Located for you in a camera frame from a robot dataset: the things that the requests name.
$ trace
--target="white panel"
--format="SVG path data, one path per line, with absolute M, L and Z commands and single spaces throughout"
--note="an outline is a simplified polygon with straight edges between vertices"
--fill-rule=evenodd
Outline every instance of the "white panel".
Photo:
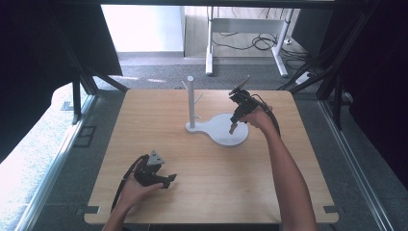
M 116 52 L 183 51 L 180 8 L 102 5 Z

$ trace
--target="floor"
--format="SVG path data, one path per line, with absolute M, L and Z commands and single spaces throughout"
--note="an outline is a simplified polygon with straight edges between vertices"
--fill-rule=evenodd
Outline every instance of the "floor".
M 190 10 L 199 11 L 201 16 L 197 21 L 201 21 L 202 23 L 202 16 L 205 16 L 202 9 Z M 187 23 L 187 30 L 189 30 L 189 26 L 191 25 L 192 24 Z M 191 37 L 187 37 L 186 43 L 188 43 L 189 39 L 192 40 Z M 237 40 L 246 42 L 246 38 L 238 38 Z M 205 40 L 192 46 L 191 49 L 186 47 L 186 58 L 181 59 L 180 57 L 174 59 L 174 57 L 171 57 L 172 54 L 169 55 L 169 58 L 166 53 L 164 53 L 163 57 L 158 57 L 157 54 L 150 56 L 144 53 L 141 54 L 142 59 L 138 57 L 140 54 L 119 54 L 119 58 L 121 65 L 126 66 L 136 64 L 149 65 L 152 63 L 162 65 L 205 64 L 205 60 L 203 59 L 203 54 L 205 54 L 203 53 L 203 48 L 205 52 L 205 45 L 203 44 L 205 44 Z M 301 47 L 296 46 L 295 43 L 285 48 L 303 51 Z M 224 57 L 219 56 L 219 58 L 216 59 L 216 63 L 236 64 L 242 62 L 243 64 L 267 64 L 273 62 L 273 60 L 268 59 L 270 53 L 261 52 L 262 54 L 258 55 L 260 51 L 256 49 L 250 52 L 235 52 L 237 52 L 236 49 L 229 50 L 222 47 L 221 54 L 223 54 Z M 242 56 L 247 58 L 253 56 L 255 58 L 241 59 Z M 121 77 L 121 81 L 127 81 L 126 77 L 128 76 Z M 103 81 L 97 78 L 95 78 L 95 80 L 100 89 L 111 88 Z M 27 222 L 30 222 L 31 219 L 27 219 L 27 217 L 31 216 L 30 210 L 38 206 L 38 204 L 36 204 L 36 199 L 39 197 L 38 192 L 44 190 L 41 188 L 41 185 L 47 180 L 47 174 L 55 172 L 53 165 L 59 161 L 61 151 L 66 150 L 64 149 L 66 148 L 66 143 L 69 142 L 69 136 L 72 135 L 72 130 L 75 129 L 75 126 L 71 124 L 71 102 L 71 85 L 57 90 L 54 94 L 50 109 L 44 114 L 43 118 L 32 129 L 30 134 L 28 134 L 14 150 L 10 158 L 7 159 L 7 162 L 0 165 L 0 185 L 3 189 L 0 192 L 0 230 L 23 230 L 21 229 L 22 227 L 30 226 L 27 225 Z M 83 91 L 82 102 L 87 102 L 87 96 Z M 17 172 L 17 174 L 10 176 L 8 172 Z

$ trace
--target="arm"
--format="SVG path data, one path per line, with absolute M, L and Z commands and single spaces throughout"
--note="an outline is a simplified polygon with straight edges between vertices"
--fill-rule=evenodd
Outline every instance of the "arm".
M 258 108 L 241 121 L 260 128 L 267 139 L 283 230 L 318 230 L 306 182 L 270 117 Z
M 103 227 L 103 231 L 121 231 L 129 210 L 139 204 L 148 194 L 162 187 L 162 183 L 144 187 L 136 179 L 129 177 L 123 186 L 114 210 Z

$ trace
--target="gray carpet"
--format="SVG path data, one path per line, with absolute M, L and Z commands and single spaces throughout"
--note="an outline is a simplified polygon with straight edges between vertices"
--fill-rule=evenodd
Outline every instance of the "gray carpet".
M 271 65 L 215 65 L 214 77 L 205 76 L 205 66 L 123 66 L 124 77 L 114 77 L 118 82 L 132 89 L 180 89 L 181 80 L 188 75 L 195 77 L 196 89 L 226 89 L 237 85 L 247 75 L 252 76 L 248 90 L 275 90 L 286 83 L 278 76 L 276 66 Z M 39 214 L 34 230 L 101 230 L 101 225 L 84 222 L 93 184 L 105 155 L 106 148 L 115 126 L 124 93 L 99 82 L 102 89 L 96 103 L 91 107 L 85 126 L 94 127 L 95 133 L 78 139 L 64 168 Z M 334 202 L 340 214 L 335 224 L 320 224 L 320 230 L 379 230 L 371 211 L 360 192 L 344 156 L 326 122 L 322 109 L 311 86 L 294 96 L 306 131 L 315 149 Z M 406 214 L 408 192 L 358 129 L 344 106 L 342 110 L 344 134 L 356 158 L 362 165 L 374 190 L 389 214 L 395 230 L 408 230 Z M 146 225 L 129 225 L 133 230 L 146 230 Z

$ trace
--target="wooden tabletop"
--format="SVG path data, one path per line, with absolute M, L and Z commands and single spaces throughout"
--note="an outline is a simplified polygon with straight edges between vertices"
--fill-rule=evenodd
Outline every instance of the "wooden tabletop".
M 233 113 L 237 104 L 229 90 L 203 93 L 195 104 L 197 121 Z M 336 222 L 337 213 L 319 163 L 292 95 L 287 91 L 250 90 L 269 105 L 279 122 L 282 139 L 309 187 L 318 222 Z M 167 190 L 147 197 L 127 217 L 130 223 L 278 223 L 280 214 L 273 186 L 265 137 L 249 126 L 246 141 L 236 147 L 220 146 L 204 134 L 190 134 L 186 90 L 128 90 L 100 168 L 86 214 L 88 223 L 105 223 L 120 180 L 129 166 L 156 150 L 166 163 L 158 175 L 176 173 Z

